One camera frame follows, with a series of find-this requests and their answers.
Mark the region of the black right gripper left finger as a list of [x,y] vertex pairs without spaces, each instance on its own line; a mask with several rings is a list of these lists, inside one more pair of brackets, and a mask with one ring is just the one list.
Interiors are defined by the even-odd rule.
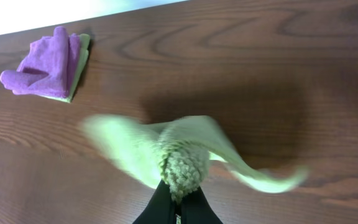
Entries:
[[161,180],[147,206],[133,224],[176,224],[175,207],[169,186]]

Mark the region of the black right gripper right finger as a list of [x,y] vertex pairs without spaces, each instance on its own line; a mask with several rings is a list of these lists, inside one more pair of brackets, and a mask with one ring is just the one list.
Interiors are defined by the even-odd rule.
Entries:
[[223,224],[210,207],[201,187],[182,199],[180,210],[181,224]]

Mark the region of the green microfibre cloth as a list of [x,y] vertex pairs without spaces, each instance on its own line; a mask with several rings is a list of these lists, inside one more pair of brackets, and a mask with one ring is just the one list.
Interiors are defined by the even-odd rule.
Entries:
[[269,194],[290,191],[308,175],[307,169],[298,168],[278,179],[251,168],[209,116],[142,124],[127,116],[99,114],[86,118],[81,129],[101,155],[128,176],[152,189],[167,184],[176,203],[207,178],[211,161],[222,162],[242,184]]

